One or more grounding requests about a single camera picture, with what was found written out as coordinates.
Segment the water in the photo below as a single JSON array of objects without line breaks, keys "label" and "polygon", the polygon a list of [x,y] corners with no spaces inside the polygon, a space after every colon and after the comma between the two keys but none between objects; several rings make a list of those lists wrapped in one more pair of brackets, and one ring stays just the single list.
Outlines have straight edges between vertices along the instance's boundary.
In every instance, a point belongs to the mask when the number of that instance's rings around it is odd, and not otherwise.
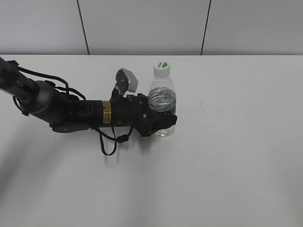
[{"label": "water", "polygon": [[[157,87],[148,94],[149,107],[157,112],[164,112],[167,115],[176,113],[176,94],[167,87]],[[174,131],[175,126],[168,129],[162,129],[155,134],[159,136],[167,136]]]}]

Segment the white table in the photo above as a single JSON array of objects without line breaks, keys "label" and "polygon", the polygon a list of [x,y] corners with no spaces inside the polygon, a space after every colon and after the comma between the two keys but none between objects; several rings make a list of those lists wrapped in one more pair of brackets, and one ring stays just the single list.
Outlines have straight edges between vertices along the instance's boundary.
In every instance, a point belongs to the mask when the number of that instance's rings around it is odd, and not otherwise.
[{"label": "white table", "polygon": [[178,122],[108,166],[95,131],[54,133],[0,94],[0,226],[303,226],[303,56],[2,58],[102,100],[121,67],[147,94],[164,59]]}]

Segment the gold label band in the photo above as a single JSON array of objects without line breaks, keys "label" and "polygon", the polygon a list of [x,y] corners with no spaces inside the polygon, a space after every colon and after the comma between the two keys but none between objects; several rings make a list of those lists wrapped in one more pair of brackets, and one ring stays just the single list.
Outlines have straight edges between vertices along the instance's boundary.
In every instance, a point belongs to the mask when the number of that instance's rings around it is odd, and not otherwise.
[{"label": "gold label band", "polygon": [[110,124],[112,119],[112,110],[109,101],[102,101],[103,102],[103,123]]}]

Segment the plastic water bottle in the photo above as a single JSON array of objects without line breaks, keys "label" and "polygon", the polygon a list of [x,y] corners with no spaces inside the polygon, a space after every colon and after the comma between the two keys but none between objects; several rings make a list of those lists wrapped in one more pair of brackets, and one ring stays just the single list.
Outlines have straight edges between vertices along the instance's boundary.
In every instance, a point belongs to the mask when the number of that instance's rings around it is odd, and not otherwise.
[{"label": "plastic water bottle", "polygon": [[[176,113],[176,92],[171,80],[170,66],[167,62],[161,61],[154,65],[154,78],[148,93],[149,107],[164,114]],[[159,136],[167,136],[174,131],[175,126],[157,131]]]}]

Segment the white bottle cap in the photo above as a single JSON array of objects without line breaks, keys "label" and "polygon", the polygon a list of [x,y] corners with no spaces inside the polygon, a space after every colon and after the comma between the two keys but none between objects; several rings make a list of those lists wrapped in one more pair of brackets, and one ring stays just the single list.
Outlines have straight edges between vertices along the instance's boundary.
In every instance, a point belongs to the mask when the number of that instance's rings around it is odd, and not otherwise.
[{"label": "white bottle cap", "polygon": [[170,66],[165,61],[160,61],[153,66],[153,73],[155,77],[166,78],[170,75]]}]

